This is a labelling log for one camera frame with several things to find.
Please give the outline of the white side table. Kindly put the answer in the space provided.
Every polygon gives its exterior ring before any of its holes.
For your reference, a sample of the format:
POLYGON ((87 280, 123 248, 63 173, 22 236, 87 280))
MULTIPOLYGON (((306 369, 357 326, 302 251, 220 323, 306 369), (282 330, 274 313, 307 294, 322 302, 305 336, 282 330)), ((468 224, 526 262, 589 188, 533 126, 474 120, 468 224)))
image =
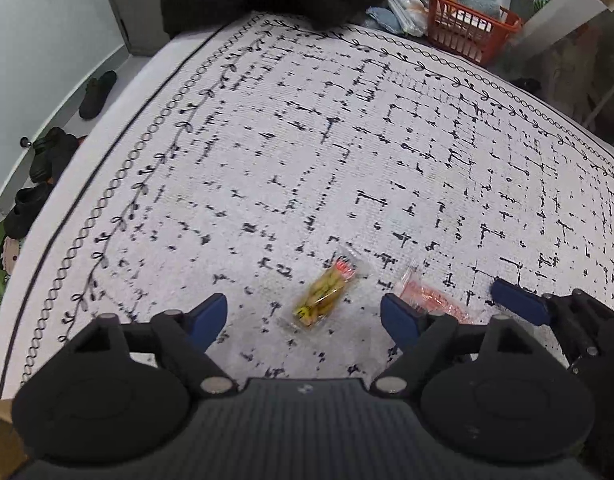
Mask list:
POLYGON ((520 60, 529 60, 603 12, 614 14, 614 0, 549 0, 514 36, 511 46, 520 60))

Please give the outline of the clear orange snack packet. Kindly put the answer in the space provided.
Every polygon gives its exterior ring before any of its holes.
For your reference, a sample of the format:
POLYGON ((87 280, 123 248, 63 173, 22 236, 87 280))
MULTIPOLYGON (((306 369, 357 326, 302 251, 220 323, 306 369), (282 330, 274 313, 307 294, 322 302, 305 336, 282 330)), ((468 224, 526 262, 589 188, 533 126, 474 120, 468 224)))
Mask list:
POLYGON ((394 294, 417 312, 448 314, 460 323, 471 322, 466 309, 458 301, 426 284, 415 266, 407 266, 397 281, 394 294))

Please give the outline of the black shoes pile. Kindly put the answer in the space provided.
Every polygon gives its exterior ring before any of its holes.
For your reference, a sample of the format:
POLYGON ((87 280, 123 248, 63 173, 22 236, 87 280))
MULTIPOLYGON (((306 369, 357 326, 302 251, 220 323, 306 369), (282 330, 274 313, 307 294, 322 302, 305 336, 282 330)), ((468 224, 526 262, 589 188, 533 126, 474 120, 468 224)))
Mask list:
POLYGON ((25 238, 38 218, 58 179, 72 160, 80 141, 60 127, 51 128, 34 142, 34 159, 29 168, 31 188, 21 188, 15 195, 14 207, 5 217, 5 235, 13 240, 25 238))

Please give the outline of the brown cardboard box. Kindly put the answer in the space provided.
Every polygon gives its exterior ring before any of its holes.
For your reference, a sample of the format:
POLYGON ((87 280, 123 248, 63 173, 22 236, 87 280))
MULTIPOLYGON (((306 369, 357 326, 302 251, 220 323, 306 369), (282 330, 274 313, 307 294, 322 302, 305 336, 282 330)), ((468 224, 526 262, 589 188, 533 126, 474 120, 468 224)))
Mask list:
POLYGON ((0 400, 0 480, 8 479, 28 462, 22 439, 13 425, 12 400, 0 400))

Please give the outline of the orange plastic basket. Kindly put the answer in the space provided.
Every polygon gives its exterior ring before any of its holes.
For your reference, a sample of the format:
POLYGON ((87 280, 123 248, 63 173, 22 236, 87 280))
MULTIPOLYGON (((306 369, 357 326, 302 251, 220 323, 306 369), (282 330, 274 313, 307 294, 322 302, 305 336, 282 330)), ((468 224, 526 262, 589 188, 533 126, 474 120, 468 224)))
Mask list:
POLYGON ((497 18, 457 0, 429 0, 427 8, 429 42, 479 66, 490 64, 522 26, 522 20, 503 6, 498 6, 497 18))

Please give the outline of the black slipper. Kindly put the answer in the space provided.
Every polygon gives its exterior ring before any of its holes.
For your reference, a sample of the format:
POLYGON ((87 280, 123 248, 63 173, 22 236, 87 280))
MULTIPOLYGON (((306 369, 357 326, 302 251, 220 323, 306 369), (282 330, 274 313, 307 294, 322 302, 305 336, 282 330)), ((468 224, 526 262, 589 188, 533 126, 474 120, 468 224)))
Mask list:
POLYGON ((108 70, 98 78, 91 78, 86 84, 86 92, 79 105, 78 113, 82 120, 91 120, 104 108, 109 93, 117 81, 117 74, 108 70))

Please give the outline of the white patterned bed blanket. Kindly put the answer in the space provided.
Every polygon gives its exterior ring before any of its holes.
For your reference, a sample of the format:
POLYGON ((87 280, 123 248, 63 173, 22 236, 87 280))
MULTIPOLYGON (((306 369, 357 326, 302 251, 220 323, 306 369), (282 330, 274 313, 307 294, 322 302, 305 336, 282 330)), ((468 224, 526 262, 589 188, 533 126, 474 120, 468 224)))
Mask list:
POLYGON ((0 307, 0 398, 92 318, 143 322, 214 292, 229 374, 370 378, 407 266, 476 322, 505 278, 614 309, 614 151, 461 58, 271 15, 179 38, 92 129, 0 307), (339 246, 369 274, 312 330, 295 304, 339 246))

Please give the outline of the small yellow brown snack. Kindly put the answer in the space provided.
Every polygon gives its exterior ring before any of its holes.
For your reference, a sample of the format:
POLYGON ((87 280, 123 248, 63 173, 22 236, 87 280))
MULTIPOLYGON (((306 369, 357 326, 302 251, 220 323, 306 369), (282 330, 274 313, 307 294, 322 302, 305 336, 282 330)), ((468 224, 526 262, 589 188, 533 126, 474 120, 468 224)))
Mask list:
POLYGON ((319 278, 293 307, 291 320, 303 330, 312 330, 333 312, 348 289, 368 274, 369 268, 359 252, 339 246, 319 278))

